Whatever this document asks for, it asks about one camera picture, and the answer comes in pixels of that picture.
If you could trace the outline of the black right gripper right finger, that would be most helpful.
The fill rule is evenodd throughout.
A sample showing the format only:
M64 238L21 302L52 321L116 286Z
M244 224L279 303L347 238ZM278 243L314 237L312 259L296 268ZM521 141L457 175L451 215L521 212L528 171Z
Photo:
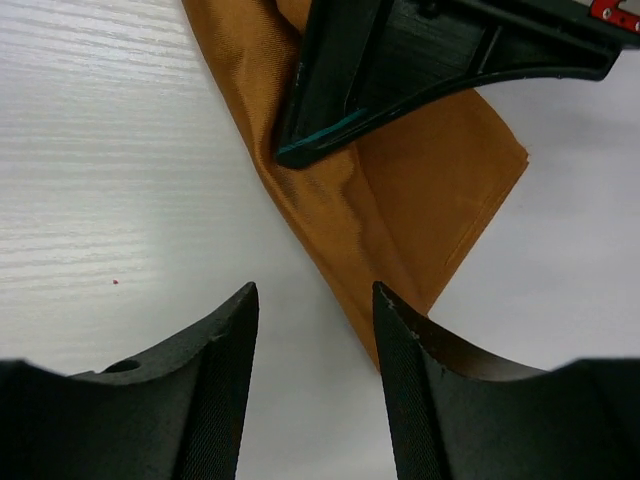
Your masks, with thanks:
M639 363L551 371L492 354L383 283L374 332L401 479L635 479Z

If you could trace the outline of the orange cloth napkin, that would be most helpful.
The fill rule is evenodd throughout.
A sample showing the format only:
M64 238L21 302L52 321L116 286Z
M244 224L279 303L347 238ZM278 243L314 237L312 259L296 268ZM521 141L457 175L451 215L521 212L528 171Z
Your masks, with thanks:
M274 204L370 357L372 285L427 312L528 165L467 90L373 131L304 170L277 165L306 1L188 1L194 36Z

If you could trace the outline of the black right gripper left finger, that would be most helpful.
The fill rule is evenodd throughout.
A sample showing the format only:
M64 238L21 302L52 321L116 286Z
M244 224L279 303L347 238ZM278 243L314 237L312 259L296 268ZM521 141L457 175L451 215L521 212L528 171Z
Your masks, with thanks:
M5 479L232 479L258 331L248 283L215 311L101 372L1 364Z

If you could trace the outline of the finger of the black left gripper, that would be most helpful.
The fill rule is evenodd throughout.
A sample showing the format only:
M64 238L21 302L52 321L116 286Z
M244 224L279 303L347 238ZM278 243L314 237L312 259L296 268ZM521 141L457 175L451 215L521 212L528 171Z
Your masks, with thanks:
M275 153L306 168L428 103L529 78L604 79L635 1L315 1Z

